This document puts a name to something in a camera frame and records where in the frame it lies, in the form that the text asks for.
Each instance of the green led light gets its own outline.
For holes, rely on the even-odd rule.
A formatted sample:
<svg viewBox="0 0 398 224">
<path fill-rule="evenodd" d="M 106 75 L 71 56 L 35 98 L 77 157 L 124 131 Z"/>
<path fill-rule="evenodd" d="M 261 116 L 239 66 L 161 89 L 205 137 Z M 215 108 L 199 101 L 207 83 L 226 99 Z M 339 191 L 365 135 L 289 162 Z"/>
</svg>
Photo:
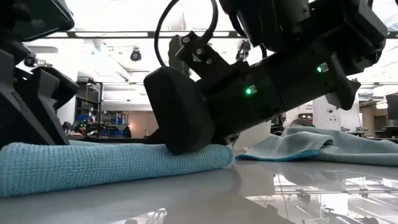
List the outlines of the green led light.
<svg viewBox="0 0 398 224">
<path fill-rule="evenodd" d="M 252 94 L 252 91 L 251 91 L 250 88 L 247 88 L 246 91 L 245 91 L 245 93 L 246 93 L 247 95 L 251 95 L 251 94 Z"/>
</svg>

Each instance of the blue towel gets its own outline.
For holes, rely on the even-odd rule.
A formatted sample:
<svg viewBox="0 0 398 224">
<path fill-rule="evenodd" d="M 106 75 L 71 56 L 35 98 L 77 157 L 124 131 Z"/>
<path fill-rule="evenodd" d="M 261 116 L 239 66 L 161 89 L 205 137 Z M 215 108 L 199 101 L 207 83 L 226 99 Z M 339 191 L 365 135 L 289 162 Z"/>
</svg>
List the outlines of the blue towel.
<svg viewBox="0 0 398 224">
<path fill-rule="evenodd" d="M 70 146 L 12 143 L 3 147 L 0 197 L 189 174 L 222 168 L 233 159 L 231 150 L 219 145 L 174 156 L 164 145 L 70 143 Z"/>
<path fill-rule="evenodd" d="M 398 166 L 398 144 L 374 141 L 341 131 L 312 127 L 287 128 L 271 135 L 236 159 L 284 162 L 294 159 Z"/>
</svg>

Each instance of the ceiling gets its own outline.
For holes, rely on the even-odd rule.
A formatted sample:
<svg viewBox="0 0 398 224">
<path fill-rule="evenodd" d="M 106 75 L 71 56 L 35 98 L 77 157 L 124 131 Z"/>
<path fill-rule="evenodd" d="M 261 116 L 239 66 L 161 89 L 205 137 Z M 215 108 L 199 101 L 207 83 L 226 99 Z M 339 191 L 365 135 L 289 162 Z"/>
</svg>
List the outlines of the ceiling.
<svg viewBox="0 0 398 224">
<path fill-rule="evenodd" d="M 169 0 L 67 0 L 73 11 L 76 30 L 88 31 L 150 31 L 155 30 L 158 19 Z M 392 30 L 398 30 L 396 22 L 398 7 L 394 0 L 374 0 L 374 12 Z M 162 30 L 205 30 L 211 20 L 210 1 L 181 1 L 166 18 Z M 221 10 L 216 30 L 233 30 L 227 15 Z M 169 39 L 160 39 L 159 49 L 164 61 L 168 61 Z M 229 63 L 234 62 L 239 39 L 213 39 L 212 47 Z M 79 76 L 93 77 L 97 82 L 112 82 L 105 86 L 105 100 L 124 101 L 130 105 L 149 104 L 142 85 L 129 85 L 129 82 L 142 83 L 144 77 L 159 67 L 154 53 L 153 39 L 104 39 L 87 40 L 81 49 L 83 54 Z M 132 62 L 130 54 L 138 48 L 142 60 Z M 261 51 L 256 48 L 248 58 L 250 64 L 261 59 Z M 398 92 L 398 40 L 388 40 L 385 51 L 375 66 L 364 73 L 353 75 L 366 83 L 359 91 L 363 97 L 379 96 Z M 389 85 L 373 85 L 374 82 Z"/>
</svg>

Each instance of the light blue cloth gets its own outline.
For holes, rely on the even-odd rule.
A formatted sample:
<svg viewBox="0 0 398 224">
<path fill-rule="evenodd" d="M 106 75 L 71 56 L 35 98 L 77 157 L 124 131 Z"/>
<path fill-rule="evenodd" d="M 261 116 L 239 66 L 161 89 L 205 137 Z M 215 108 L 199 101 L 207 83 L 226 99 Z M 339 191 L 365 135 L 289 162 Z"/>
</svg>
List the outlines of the light blue cloth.
<svg viewBox="0 0 398 224">
<path fill-rule="evenodd" d="M 398 144 L 374 141 L 341 131 L 312 127 L 287 128 L 271 135 L 236 159 L 284 162 L 294 159 L 398 166 Z"/>
<path fill-rule="evenodd" d="M 222 168 L 233 159 L 231 150 L 219 145 L 174 156 L 164 145 L 70 143 L 70 146 L 12 143 L 3 147 L 0 197 L 189 174 Z"/>
</svg>

